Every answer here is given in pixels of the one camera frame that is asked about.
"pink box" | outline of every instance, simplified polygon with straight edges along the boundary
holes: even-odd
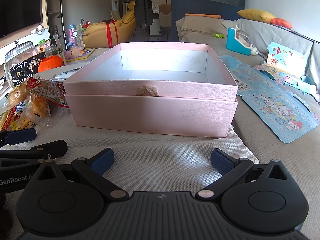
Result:
[[[159,97],[137,96],[143,85]],[[238,86],[208,45],[122,43],[64,82],[77,125],[143,133],[225,137]]]

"orange plastic bowl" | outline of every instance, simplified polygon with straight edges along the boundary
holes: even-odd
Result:
[[[44,58],[41,60],[40,65],[38,67],[38,72],[46,71],[48,69],[56,68],[56,67],[62,67],[63,66],[63,60],[59,56],[51,56],[48,58]]]

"door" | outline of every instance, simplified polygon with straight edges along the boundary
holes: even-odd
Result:
[[[122,0],[119,0],[119,15],[120,15],[121,18],[123,17]]]

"television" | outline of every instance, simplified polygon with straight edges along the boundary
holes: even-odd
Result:
[[[42,21],[42,0],[0,0],[0,38]]]

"leather recliner chair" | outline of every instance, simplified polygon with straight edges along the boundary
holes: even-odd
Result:
[[[121,20],[116,20],[115,24],[109,24],[112,46],[115,46],[118,43],[128,42],[137,27],[133,12],[135,1],[132,0],[130,3],[127,3],[127,5],[129,11],[121,18]],[[118,33],[118,42],[116,39],[115,27]],[[104,22],[91,24],[87,27],[82,40],[86,48],[108,48],[107,24]]]

